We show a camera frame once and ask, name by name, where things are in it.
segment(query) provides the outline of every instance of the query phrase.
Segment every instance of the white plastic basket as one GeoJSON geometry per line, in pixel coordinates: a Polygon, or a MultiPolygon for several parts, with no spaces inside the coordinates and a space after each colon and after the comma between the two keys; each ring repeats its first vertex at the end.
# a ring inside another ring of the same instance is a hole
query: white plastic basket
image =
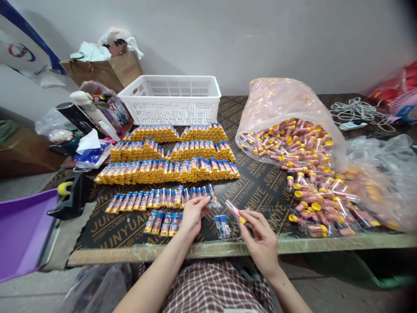
{"type": "Polygon", "coordinates": [[[217,122],[220,89],[214,76],[142,75],[118,96],[135,125],[217,122]]]}

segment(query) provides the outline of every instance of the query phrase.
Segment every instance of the banner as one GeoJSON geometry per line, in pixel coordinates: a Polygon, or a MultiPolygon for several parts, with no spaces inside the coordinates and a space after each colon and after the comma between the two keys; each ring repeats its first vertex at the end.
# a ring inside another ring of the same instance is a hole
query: banner
{"type": "Polygon", "coordinates": [[[6,0],[0,0],[0,63],[43,88],[65,86],[60,60],[6,0]]]}

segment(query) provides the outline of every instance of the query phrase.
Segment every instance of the black work surface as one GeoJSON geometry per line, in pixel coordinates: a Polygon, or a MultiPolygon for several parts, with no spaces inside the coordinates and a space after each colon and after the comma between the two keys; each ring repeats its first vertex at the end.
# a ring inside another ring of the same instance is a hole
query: black work surface
{"type": "MultiPolygon", "coordinates": [[[[347,103],[358,94],[321,95],[320,100],[329,107],[334,102],[347,103]]],[[[276,233],[287,233],[290,236],[299,236],[297,226],[288,222],[288,205],[293,203],[292,195],[285,190],[286,172],[279,170],[271,164],[260,163],[246,156],[235,143],[236,131],[239,127],[240,117],[246,104],[247,97],[222,97],[218,110],[218,121],[226,131],[229,145],[236,157],[236,166],[241,174],[238,180],[222,180],[212,182],[219,198],[219,202],[229,199],[236,206],[243,209],[251,207],[262,211],[276,233]]],[[[377,126],[368,125],[359,130],[344,132],[346,138],[354,138],[361,135],[387,140],[401,133],[411,132],[410,126],[396,127],[396,133],[387,133],[377,126]]],[[[94,177],[99,171],[90,173],[94,177]]],[[[65,177],[71,175],[71,170],[61,169],[45,189],[57,187],[65,177]]],[[[188,184],[191,186],[204,186],[208,182],[188,184]]],[[[105,209],[116,193],[129,191],[150,190],[152,188],[174,188],[177,183],[162,183],[153,185],[95,185],[90,193],[90,199],[97,201],[90,220],[84,227],[75,249],[91,248],[115,248],[132,246],[135,244],[164,244],[170,237],[160,237],[143,233],[148,212],[127,212],[120,214],[105,213],[105,209]]],[[[224,214],[229,216],[229,225],[233,237],[239,237],[239,227],[233,216],[225,209],[224,214]]],[[[196,242],[217,240],[217,230],[213,222],[213,215],[202,220],[202,230],[197,236],[196,242]]]]}

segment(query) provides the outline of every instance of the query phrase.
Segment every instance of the logo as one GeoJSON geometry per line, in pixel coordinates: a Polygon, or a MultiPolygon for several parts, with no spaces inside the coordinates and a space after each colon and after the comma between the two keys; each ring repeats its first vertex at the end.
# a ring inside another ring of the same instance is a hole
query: logo
{"type": "Polygon", "coordinates": [[[33,62],[36,59],[35,55],[21,43],[12,43],[9,46],[9,53],[18,59],[28,62],[33,62]]]}

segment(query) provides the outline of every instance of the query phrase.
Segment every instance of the plaid shorts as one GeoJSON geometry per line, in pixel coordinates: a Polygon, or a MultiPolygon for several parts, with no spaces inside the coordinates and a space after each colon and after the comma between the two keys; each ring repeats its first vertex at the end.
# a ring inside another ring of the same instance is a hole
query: plaid shorts
{"type": "MultiPolygon", "coordinates": [[[[141,264],[139,274],[149,265],[141,264]]],[[[195,261],[178,273],[162,312],[273,312],[265,278],[248,282],[226,260],[195,261]]]]}

